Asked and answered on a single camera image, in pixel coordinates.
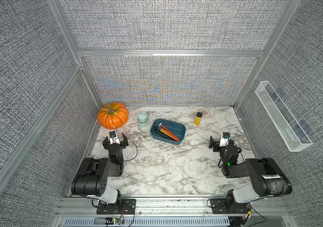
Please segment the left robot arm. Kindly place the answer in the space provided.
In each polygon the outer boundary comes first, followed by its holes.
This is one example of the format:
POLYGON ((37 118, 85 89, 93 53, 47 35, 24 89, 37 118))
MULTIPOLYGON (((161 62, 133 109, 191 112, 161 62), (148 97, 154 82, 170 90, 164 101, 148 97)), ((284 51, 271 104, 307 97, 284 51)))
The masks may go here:
POLYGON ((108 177, 123 174, 123 149, 128 146, 128 138, 122 134, 121 140, 115 131, 103 141, 109 152, 107 158, 84 158, 71 184, 72 195, 96 199, 106 205, 121 206, 121 193, 107 184, 108 177))

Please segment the small black hex key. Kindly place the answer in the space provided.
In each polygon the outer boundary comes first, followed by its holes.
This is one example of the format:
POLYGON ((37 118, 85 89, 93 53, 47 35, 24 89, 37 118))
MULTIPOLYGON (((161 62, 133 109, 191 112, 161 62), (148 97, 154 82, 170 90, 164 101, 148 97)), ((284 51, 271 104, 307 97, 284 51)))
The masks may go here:
POLYGON ((171 141, 175 141, 173 137, 170 137, 169 135, 165 134, 164 132, 162 131, 159 131, 159 130, 154 130, 154 132, 159 135, 160 137, 163 137, 167 140, 171 140, 171 141))

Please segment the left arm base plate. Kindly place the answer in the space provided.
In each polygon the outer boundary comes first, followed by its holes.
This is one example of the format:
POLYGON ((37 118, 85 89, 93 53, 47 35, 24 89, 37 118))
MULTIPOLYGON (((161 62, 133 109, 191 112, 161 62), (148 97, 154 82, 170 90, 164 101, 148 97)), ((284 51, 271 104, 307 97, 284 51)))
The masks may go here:
POLYGON ((97 215, 127 214, 132 215, 135 212, 136 199, 122 199, 115 204, 105 204, 99 202, 97 206, 97 215))

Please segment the red handled hex key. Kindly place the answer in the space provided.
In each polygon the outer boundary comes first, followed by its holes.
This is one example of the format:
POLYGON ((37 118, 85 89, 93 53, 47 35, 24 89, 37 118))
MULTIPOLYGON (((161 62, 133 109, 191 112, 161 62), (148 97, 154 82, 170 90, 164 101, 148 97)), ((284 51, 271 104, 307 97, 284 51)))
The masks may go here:
POLYGON ((168 134, 172 135, 175 138, 178 138, 176 135, 174 135, 167 127, 165 127, 164 125, 162 125, 162 123, 159 124, 159 128, 160 130, 167 132, 168 134))

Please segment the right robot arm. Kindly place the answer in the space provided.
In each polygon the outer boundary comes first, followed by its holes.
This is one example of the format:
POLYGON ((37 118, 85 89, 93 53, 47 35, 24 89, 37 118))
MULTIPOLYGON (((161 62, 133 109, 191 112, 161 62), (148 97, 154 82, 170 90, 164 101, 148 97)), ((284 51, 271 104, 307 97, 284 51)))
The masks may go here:
POLYGON ((225 206, 247 204, 258 199, 292 192, 290 180, 272 158, 245 159, 242 163, 238 163, 242 149, 230 138, 228 132, 223 133, 219 141, 210 137, 209 148, 220 155, 218 167, 226 178, 250 178, 247 185, 227 192, 225 206))

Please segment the large black hex key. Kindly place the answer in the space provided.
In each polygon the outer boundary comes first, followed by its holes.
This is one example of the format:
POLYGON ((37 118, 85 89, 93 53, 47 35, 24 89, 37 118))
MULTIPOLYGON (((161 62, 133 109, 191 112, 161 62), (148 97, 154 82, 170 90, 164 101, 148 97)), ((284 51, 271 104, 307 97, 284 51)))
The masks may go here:
POLYGON ((158 134, 159 136, 168 139, 168 140, 172 140, 172 141, 176 141, 176 139, 174 137, 172 137, 171 135, 169 135, 167 132, 163 131, 161 128, 159 128, 159 126, 156 126, 154 128, 154 132, 156 134, 158 134))

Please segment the yellow handled hex key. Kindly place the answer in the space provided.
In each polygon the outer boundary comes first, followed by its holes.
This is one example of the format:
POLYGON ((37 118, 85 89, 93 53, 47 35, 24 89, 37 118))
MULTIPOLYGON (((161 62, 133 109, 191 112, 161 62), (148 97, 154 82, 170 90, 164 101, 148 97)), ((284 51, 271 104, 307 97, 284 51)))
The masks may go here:
POLYGON ((174 139, 175 139, 175 141, 178 141, 178 138, 173 137, 172 135, 168 134, 167 132, 164 132, 164 131, 162 131, 162 130, 160 130, 159 132, 160 132, 160 133, 162 133, 162 134, 168 135, 169 137, 174 138, 174 139))

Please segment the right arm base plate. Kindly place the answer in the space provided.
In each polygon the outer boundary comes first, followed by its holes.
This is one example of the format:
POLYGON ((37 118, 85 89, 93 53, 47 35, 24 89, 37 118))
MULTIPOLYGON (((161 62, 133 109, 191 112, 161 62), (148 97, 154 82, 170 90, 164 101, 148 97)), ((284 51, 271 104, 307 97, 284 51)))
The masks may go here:
POLYGON ((213 214, 247 214, 247 203, 236 203, 227 199, 211 199, 210 206, 213 214))

